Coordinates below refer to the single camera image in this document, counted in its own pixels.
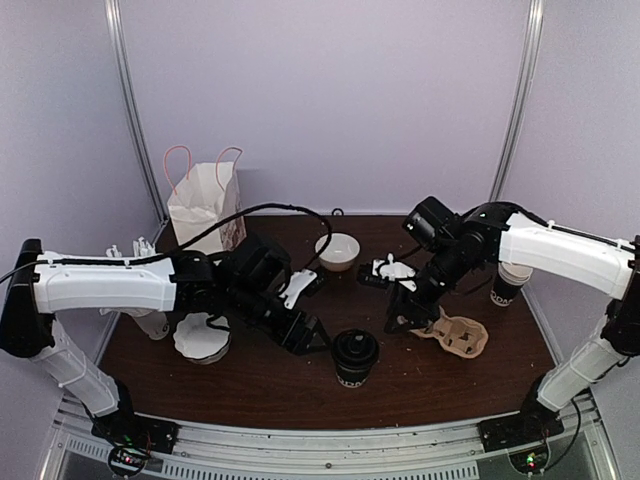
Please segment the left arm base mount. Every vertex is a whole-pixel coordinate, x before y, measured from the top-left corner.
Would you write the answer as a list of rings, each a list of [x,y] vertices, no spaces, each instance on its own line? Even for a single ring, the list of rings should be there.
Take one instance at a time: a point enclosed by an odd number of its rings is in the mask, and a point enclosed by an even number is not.
[[[142,452],[171,454],[177,440],[177,423],[138,414],[115,412],[91,417],[91,434],[112,446],[130,447]]]

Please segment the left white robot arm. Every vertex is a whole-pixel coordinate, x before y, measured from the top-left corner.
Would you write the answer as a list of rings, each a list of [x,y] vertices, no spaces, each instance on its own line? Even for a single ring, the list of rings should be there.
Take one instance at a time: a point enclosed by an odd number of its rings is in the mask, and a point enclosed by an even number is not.
[[[102,372],[57,323],[59,311],[83,308],[230,314],[264,331],[294,355],[322,352],[331,340],[321,321],[272,289],[280,274],[294,278],[289,254],[272,239],[249,233],[230,252],[177,249],[147,258],[66,257],[24,242],[1,315],[1,348],[38,360],[123,444],[144,424],[125,386]]]

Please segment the black lidded coffee cup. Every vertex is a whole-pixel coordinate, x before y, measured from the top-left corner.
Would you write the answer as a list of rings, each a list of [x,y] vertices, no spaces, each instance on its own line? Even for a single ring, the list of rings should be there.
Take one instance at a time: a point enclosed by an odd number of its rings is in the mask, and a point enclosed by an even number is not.
[[[339,333],[331,345],[339,383],[346,388],[362,386],[378,362],[379,354],[379,343],[370,332],[350,329]]]

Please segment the brown cardboard cup carrier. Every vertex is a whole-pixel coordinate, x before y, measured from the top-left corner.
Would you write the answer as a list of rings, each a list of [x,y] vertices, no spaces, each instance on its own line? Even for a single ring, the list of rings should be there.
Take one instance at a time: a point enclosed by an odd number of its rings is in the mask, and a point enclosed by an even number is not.
[[[483,324],[468,317],[449,316],[443,308],[430,327],[412,329],[411,333],[422,339],[437,340],[443,350],[463,359],[478,357],[489,340]]]

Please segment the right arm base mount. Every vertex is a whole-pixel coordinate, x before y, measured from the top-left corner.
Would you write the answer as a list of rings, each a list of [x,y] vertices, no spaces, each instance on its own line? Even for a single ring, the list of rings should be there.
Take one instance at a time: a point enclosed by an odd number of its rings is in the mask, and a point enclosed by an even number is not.
[[[543,443],[562,434],[564,425],[557,417],[516,413],[483,420],[478,424],[485,452],[512,449],[529,443]]]

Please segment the white paper takeout bag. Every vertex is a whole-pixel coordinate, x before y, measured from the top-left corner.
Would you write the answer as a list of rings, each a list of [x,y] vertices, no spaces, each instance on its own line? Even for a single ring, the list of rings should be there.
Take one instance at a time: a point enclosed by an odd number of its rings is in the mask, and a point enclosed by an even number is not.
[[[178,150],[186,152],[187,171],[174,185],[169,175],[168,159]],[[222,159],[231,152],[237,153],[235,160],[223,162]],[[194,165],[191,151],[184,145],[173,146],[165,152],[163,166],[171,187],[167,207],[178,245],[187,243],[207,228],[242,210],[236,165],[243,153],[240,147],[230,146],[220,152],[214,163]],[[240,217],[187,248],[205,254],[230,251],[245,237],[245,223]]]

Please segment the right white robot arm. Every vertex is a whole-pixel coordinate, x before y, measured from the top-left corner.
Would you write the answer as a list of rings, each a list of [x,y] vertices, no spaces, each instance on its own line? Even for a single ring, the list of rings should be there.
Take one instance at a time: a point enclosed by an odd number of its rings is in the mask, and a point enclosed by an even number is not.
[[[510,202],[487,202],[459,214],[433,196],[417,204],[402,227],[432,257],[418,271],[393,257],[373,267],[374,275],[394,284],[388,333],[431,326],[440,315],[440,298],[486,263],[541,270],[610,297],[594,333],[532,385],[512,423],[519,440],[535,440],[577,394],[619,362],[638,356],[638,241],[561,227]]]

